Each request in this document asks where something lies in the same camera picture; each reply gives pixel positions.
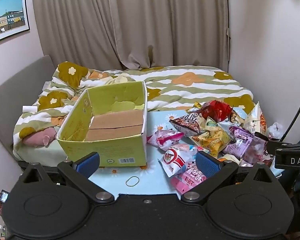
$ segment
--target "metal screw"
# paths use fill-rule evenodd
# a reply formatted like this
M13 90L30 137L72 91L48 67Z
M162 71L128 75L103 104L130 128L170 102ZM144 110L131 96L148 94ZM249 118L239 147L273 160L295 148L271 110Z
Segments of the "metal screw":
M112 195L109 192L105 192L105 191L101 191L101 192L96 194L96 198L98 200L107 200L111 197L112 197Z
M151 200L151 199L145 199L145 200L143 201L143 203L151 204L151 203L152 203L152 200Z
M189 191L189 192L184 193L184 197L188 200L196 200L200 197L200 195L197 192Z

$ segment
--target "black circular pad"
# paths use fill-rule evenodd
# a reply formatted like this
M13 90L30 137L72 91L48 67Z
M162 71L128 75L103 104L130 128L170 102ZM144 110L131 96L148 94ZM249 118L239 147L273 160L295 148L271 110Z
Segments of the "black circular pad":
M2 216L16 236L55 239L73 231L88 211L88 200L78 190L32 182L12 190L3 205Z
M293 217L288 196L273 183L261 181L218 189L210 195L206 210L222 231L245 239L281 234Z

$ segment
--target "yellow-green box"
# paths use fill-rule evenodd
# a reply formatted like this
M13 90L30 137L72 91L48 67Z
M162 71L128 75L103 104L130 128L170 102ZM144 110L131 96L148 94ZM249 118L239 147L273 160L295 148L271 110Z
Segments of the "yellow-green box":
M143 109L140 134L108 140L84 141L91 118L132 109ZM100 155L100 166L146 165L147 90L144 82L126 82L86 89L68 114L57 140L71 161L91 152Z

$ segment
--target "framed poster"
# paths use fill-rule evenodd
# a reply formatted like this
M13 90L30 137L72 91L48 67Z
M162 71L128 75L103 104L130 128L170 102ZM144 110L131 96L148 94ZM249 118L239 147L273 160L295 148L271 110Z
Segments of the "framed poster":
M0 0L0 40L28 30L26 0Z

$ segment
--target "open box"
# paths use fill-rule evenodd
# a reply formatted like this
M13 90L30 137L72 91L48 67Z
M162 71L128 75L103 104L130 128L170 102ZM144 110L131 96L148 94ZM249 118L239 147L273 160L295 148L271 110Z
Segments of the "open box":
M144 82L86 89L57 133L72 161L98 152L100 166L146 165L147 92Z

